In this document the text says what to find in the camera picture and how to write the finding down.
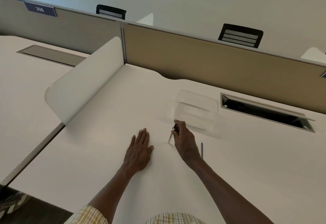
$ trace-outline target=right hand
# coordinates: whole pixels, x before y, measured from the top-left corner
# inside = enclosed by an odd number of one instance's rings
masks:
[[[174,120],[174,123],[179,126],[179,132],[171,131],[174,136],[174,145],[182,160],[191,166],[193,162],[201,159],[195,136],[187,129],[184,121]]]

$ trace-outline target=floor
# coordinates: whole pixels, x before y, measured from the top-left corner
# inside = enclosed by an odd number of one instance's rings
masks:
[[[31,198],[11,214],[3,216],[1,224],[62,224],[72,213],[56,206]]]

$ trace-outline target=shirt sleeve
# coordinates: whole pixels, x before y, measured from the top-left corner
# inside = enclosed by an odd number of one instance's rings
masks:
[[[73,214],[65,224],[108,224],[108,221],[96,208],[84,206]]]

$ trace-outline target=white desk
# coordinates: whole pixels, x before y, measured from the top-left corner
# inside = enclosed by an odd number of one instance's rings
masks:
[[[125,65],[10,184],[76,211],[112,178],[133,134],[146,127],[155,146],[148,167],[131,180],[114,223],[141,224],[165,212],[186,212],[207,224],[222,217],[198,177],[167,143],[172,100],[185,89],[215,98],[220,92],[272,104],[315,119],[316,133],[219,109],[219,137],[194,133],[204,159],[275,223],[325,220],[326,116],[189,80],[170,80]]]
[[[71,67],[16,53],[31,45],[0,36],[0,184],[6,185],[63,126],[44,100],[45,90]]]

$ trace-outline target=finger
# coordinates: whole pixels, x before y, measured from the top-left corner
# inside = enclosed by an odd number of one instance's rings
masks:
[[[146,128],[144,128],[144,129],[143,129],[143,133],[142,133],[142,135],[141,135],[141,139],[140,139],[140,141],[139,141],[140,144],[144,144],[144,141],[145,141],[145,138],[146,138],[146,134],[147,134],[147,132],[146,132]]]
[[[147,132],[146,133],[146,138],[145,138],[145,141],[144,141],[144,145],[146,146],[146,148],[148,147],[148,143],[149,143],[149,133]]]
[[[184,121],[179,121],[179,120],[174,120],[174,123],[176,123],[177,125],[179,125],[179,130],[180,132],[185,131],[186,126],[185,126],[185,122]]]
[[[135,144],[135,140],[136,140],[136,136],[135,136],[135,135],[133,135],[133,136],[132,136],[132,139],[131,139],[131,143],[130,143],[130,146],[129,146],[129,147],[131,147],[131,146],[133,146],[133,145]]]
[[[150,146],[150,147],[147,149],[147,154],[148,154],[148,157],[149,157],[149,158],[151,158],[151,154],[152,154],[153,150],[154,150],[154,146],[153,146],[153,145]]]
[[[142,135],[142,129],[138,132],[138,136],[137,136],[137,139],[135,141],[135,144],[138,144],[140,139],[141,139],[141,135]]]
[[[174,145],[175,145],[175,144],[177,144],[179,142],[179,134],[175,130],[171,131],[171,133],[173,134]]]

